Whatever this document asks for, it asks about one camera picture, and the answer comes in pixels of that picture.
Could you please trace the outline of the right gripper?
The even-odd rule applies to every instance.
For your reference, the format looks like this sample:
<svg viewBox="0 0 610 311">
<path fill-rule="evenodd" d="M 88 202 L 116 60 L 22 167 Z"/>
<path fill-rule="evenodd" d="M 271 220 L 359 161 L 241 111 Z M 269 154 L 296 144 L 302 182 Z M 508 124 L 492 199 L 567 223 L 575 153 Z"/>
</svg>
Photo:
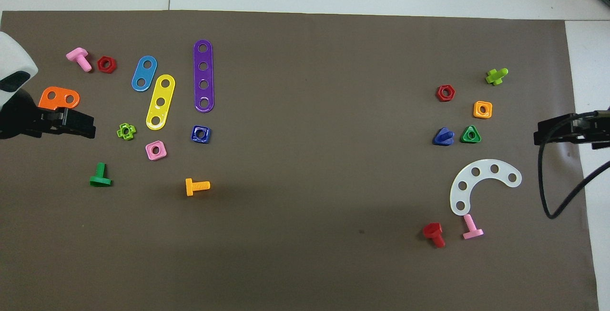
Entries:
<svg viewBox="0 0 610 311">
<path fill-rule="evenodd" d="M 591 144 L 593 150 L 601 150 L 610 146 L 610 110 L 593 111 L 589 116 L 579 119 L 579 114 L 568 113 L 538 122 L 534 133 L 534 145 L 540 146 L 544 139 L 546 143 L 572 142 L 576 144 Z"/>
</svg>

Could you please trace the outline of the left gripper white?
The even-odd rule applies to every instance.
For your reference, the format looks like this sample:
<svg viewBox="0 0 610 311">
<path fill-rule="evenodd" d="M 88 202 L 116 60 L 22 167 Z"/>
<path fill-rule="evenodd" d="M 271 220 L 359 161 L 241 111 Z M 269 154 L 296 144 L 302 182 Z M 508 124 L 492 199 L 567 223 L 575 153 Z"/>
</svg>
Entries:
<svg viewBox="0 0 610 311">
<path fill-rule="evenodd" d="M 39 69 L 24 48 L 7 33 L 0 34 L 0 125 L 2 140 L 26 135 L 41 138 L 43 133 L 95 138 L 94 117 L 60 107 L 44 113 L 23 89 Z M 41 130 L 35 128 L 40 119 Z"/>
</svg>

